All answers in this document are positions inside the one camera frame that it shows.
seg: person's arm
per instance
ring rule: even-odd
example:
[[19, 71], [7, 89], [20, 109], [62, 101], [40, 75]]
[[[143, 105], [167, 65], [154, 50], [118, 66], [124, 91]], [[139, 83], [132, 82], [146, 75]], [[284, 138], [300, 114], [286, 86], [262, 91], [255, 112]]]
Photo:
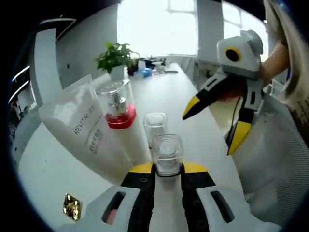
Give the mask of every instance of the person's arm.
[[278, 42], [271, 55], [260, 67], [260, 77], [267, 86], [271, 80], [290, 66], [289, 50]]

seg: clear plastic cup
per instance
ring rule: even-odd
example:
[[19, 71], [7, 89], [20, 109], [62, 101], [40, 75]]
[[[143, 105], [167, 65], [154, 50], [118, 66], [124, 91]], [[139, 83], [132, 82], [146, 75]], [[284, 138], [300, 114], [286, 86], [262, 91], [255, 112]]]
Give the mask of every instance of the clear plastic cup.
[[158, 135], [167, 134], [167, 116], [165, 113], [150, 113], [144, 119], [144, 128], [147, 135], [148, 146], [152, 148], [152, 141]]
[[178, 135], [156, 136], [152, 142], [151, 154], [158, 176], [175, 176], [180, 173], [183, 143]]

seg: desk clutter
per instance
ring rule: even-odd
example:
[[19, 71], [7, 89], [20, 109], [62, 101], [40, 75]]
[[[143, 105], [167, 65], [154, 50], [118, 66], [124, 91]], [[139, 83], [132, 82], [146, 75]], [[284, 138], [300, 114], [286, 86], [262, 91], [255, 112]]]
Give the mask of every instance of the desk clutter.
[[128, 68], [128, 75], [131, 77], [146, 78], [151, 75], [164, 73], [178, 73], [177, 70], [170, 70], [170, 61], [166, 58], [140, 58], [138, 62]]

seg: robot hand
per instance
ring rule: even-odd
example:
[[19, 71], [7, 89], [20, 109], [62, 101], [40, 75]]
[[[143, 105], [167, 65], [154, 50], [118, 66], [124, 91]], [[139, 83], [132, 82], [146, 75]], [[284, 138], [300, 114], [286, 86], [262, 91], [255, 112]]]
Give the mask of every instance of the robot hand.
[[189, 101], [183, 113], [183, 120], [186, 120], [230, 92], [235, 83], [245, 82], [239, 121], [231, 143], [228, 144], [229, 154], [246, 138], [254, 112], [258, 110], [262, 100], [263, 81], [258, 78], [262, 53], [262, 40], [253, 30], [241, 31], [240, 36], [220, 40], [217, 44], [220, 68]]
[[[243, 196], [216, 186], [201, 165], [184, 162], [179, 174], [190, 232], [279, 231], [278, 225], [254, 217]], [[155, 165], [136, 166], [121, 186], [112, 186], [93, 200], [82, 219], [58, 231], [147, 232], [155, 204], [154, 190]]]

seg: clear bottle lid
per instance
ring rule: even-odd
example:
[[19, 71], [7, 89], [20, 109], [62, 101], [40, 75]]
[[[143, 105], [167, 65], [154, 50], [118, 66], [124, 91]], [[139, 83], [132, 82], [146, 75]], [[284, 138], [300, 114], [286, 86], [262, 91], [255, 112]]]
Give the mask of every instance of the clear bottle lid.
[[167, 116], [165, 113], [150, 113], [144, 119], [144, 128], [147, 135], [148, 146], [152, 147], [152, 140], [158, 136], [167, 134]]
[[174, 176], [180, 173], [183, 144], [176, 134], [156, 136], [152, 143], [152, 157], [159, 176]]
[[110, 81], [96, 89], [100, 106], [110, 128], [128, 128], [136, 117], [129, 82], [127, 79]]

